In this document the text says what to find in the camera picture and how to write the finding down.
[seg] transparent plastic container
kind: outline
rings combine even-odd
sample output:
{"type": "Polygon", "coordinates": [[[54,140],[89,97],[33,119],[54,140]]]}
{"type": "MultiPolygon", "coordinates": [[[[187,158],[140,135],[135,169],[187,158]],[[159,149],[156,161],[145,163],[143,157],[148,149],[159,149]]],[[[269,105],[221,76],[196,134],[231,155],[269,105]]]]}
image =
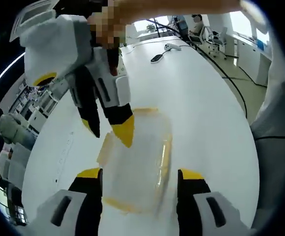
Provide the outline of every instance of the transparent plastic container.
{"type": "Polygon", "coordinates": [[[103,201],[124,212],[157,211],[169,174],[171,127],[157,109],[135,109],[132,146],[108,133],[97,159],[103,201]]]}

